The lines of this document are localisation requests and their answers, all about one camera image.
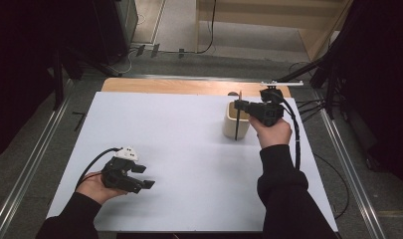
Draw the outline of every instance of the black cloth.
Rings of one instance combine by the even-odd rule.
[[[260,156],[263,175],[257,190],[267,208],[263,238],[337,238],[307,192],[305,175],[294,168],[289,146],[264,148]],[[74,193],[58,217],[45,221],[37,239],[98,238],[93,221],[100,208],[90,198]]]

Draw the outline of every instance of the table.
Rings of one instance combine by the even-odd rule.
[[[265,25],[299,29],[313,61],[339,30],[353,0],[217,0],[215,22]],[[195,49],[199,22],[211,21],[214,0],[197,0]]]
[[[242,86],[243,92],[258,93],[255,83],[107,79],[92,103],[48,217],[62,211],[93,158],[107,148],[131,143],[139,154],[139,164],[147,167],[143,174],[132,176],[156,182],[139,194],[108,201],[95,220],[97,230],[262,231],[265,208],[256,192],[262,166],[255,131],[248,130],[238,141],[221,133],[226,103],[236,99],[226,95]],[[188,95],[188,91],[225,95]],[[295,101],[288,101],[295,110]],[[301,170],[313,185],[309,193],[336,231],[302,124],[300,131]],[[91,171],[100,170],[107,161],[102,157]]]

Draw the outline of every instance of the floor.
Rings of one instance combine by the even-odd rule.
[[[156,2],[155,7],[143,6],[151,1],[137,1],[140,9],[154,9],[152,16],[145,10],[140,10],[145,21],[140,17],[140,24],[149,23],[149,34],[135,31],[134,46],[147,44],[146,49],[159,44],[163,52],[176,52],[179,49],[194,51],[195,1],[165,0]],[[206,49],[211,39],[209,26],[205,22],[200,26],[199,49]],[[175,54],[161,53],[160,57],[151,58],[146,51],[142,56],[129,55],[130,62],[124,59],[112,66],[124,71],[125,76],[134,75],[162,75],[162,76],[201,76],[220,78],[246,79],[274,79],[285,76],[309,62],[303,48],[301,38],[296,29],[258,27],[237,24],[214,24],[214,41],[212,47],[203,56],[185,56],[178,59]],[[309,74],[300,77],[306,82],[305,86],[291,88],[291,93],[297,101],[313,99],[313,91],[307,85]],[[50,207],[51,199],[56,192],[57,185],[62,178],[63,169],[68,163],[69,156],[74,149],[75,141],[79,136],[80,115],[85,113],[91,105],[94,93],[99,91],[105,76],[93,69],[86,69],[85,79],[82,81],[68,81],[68,106],[60,114],[61,119],[55,121],[57,129],[47,135],[47,144],[40,157],[38,169],[27,185],[22,185],[23,191],[20,204],[14,205],[15,212],[8,218],[9,227],[0,231],[0,238],[33,238],[36,231],[45,219]],[[33,151],[45,126],[53,115],[54,97],[50,96],[38,108],[33,117],[21,129],[9,148],[0,155],[0,210],[9,193],[15,188],[17,179],[29,158],[36,155]],[[344,139],[353,164],[365,187],[378,219],[386,234],[384,238],[403,239],[403,183],[389,172],[370,171],[365,163],[363,152],[357,143],[354,132],[342,116],[336,113],[335,123]],[[341,174],[343,169],[333,149],[328,132],[323,126],[322,117],[317,114],[304,123],[312,150],[326,161],[330,162]],[[346,195],[340,177],[326,164],[317,158],[316,163],[321,173],[327,197],[334,209],[334,214],[341,212],[349,198],[346,212],[337,219],[342,238],[371,238],[365,225],[361,211],[358,208],[357,198],[349,189]],[[101,232],[101,239],[114,238],[113,233]]]

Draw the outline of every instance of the person's right hand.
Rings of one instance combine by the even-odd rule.
[[[249,118],[250,124],[257,132],[261,148],[277,144],[289,144],[292,130],[291,125],[284,119],[279,119],[273,126],[267,127],[254,117]]]

